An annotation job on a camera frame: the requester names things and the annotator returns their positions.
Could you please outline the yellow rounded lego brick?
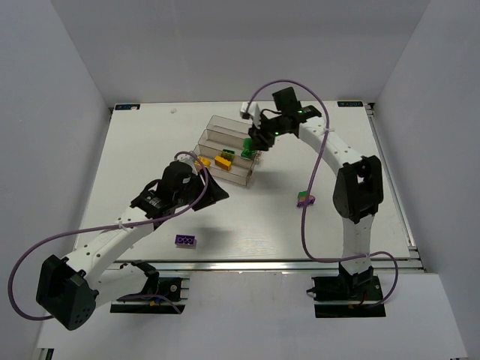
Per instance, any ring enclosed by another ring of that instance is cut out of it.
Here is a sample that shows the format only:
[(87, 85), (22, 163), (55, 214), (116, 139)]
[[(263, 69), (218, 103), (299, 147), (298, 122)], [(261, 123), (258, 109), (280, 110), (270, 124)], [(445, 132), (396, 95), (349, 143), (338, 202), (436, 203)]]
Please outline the yellow rounded lego brick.
[(199, 157), (199, 161), (205, 166), (205, 167), (210, 167), (211, 166), (211, 161), (207, 158), (204, 157)]

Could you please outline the yellow long lego brick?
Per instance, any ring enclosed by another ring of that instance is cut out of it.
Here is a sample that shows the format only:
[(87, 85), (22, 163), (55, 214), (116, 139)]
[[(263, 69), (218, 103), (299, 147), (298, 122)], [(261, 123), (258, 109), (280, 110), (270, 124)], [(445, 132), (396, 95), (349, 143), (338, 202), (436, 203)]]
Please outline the yellow long lego brick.
[(216, 156), (214, 158), (214, 163), (217, 167), (229, 172), (232, 168), (232, 162), (222, 158), (221, 156)]

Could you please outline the green lego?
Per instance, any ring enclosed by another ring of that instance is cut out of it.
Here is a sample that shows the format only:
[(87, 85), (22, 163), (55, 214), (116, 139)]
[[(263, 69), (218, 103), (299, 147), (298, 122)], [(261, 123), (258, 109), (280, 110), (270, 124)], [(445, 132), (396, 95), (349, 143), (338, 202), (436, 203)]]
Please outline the green lego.
[(306, 198), (306, 195), (307, 195), (307, 191), (299, 192), (298, 195), (297, 195), (297, 200), (303, 201)]

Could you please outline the purple arched lego brick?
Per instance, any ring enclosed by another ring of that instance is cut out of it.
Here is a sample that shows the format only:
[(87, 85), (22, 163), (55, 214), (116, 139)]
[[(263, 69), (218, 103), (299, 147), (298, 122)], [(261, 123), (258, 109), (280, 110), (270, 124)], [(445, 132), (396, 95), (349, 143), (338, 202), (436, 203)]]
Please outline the purple arched lego brick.
[(316, 201), (316, 198), (315, 196), (313, 195), (309, 195), (309, 196), (300, 196), (298, 199), (297, 199), (297, 207), (298, 208), (302, 208), (302, 207), (308, 207), (308, 206), (312, 206)]

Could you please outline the green rounded lego brick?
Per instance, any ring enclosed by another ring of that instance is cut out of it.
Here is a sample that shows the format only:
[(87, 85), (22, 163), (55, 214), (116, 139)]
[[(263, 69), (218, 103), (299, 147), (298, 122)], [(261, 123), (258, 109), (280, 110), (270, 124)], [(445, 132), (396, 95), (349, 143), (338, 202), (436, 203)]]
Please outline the green rounded lego brick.
[(255, 155), (255, 151), (245, 149), (241, 152), (241, 157), (247, 160), (251, 160)]

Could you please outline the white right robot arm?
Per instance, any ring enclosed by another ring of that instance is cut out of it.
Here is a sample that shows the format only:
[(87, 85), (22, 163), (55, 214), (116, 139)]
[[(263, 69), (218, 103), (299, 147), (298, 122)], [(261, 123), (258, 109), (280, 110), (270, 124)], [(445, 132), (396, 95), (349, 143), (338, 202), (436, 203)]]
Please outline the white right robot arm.
[(293, 134), (325, 161), (336, 177), (332, 201), (343, 224), (343, 252), (337, 260), (341, 286), (353, 293), (372, 281), (371, 227), (383, 202), (383, 174), (380, 159), (364, 156), (347, 145), (329, 124), (322, 106), (302, 106), (291, 87), (273, 94), (275, 116), (269, 118), (250, 100), (240, 108), (250, 119), (251, 148), (268, 151), (277, 137)]

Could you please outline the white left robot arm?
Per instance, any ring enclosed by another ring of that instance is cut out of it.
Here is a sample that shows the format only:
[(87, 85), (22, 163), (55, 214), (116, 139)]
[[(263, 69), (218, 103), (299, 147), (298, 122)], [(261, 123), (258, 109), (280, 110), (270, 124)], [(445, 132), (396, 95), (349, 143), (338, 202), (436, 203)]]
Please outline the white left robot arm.
[(143, 260), (107, 269), (139, 240), (172, 218), (176, 210), (198, 211), (227, 199), (229, 194), (208, 170), (174, 160), (159, 179), (150, 181), (111, 229), (81, 248), (59, 258), (47, 258), (41, 267), (36, 300), (67, 330), (82, 326), (96, 308), (117, 299), (161, 299), (159, 272)]

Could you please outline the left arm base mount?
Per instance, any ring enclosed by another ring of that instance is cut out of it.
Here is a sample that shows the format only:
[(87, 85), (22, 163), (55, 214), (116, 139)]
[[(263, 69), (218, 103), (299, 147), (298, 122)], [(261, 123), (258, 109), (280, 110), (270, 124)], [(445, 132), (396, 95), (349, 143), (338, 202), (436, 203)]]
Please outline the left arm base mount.
[(142, 290), (124, 295), (111, 303), (111, 314), (176, 314), (185, 309), (189, 295), (190, 279), (187, 277), (162, 277), (160, 272), (143, 260), (130, 262), (147, 277)]

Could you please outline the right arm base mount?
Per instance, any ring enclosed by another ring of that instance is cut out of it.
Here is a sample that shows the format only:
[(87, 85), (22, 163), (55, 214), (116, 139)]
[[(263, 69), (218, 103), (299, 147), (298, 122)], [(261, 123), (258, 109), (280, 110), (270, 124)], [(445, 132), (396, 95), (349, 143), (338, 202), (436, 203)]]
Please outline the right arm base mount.
[(360, 319), (386, 317), (380, 279), (374, 275), (366, 283), (349, 288), (344, 276), (312, 277), (312, 287), (306, 290), (313, 299), (317, 319)]

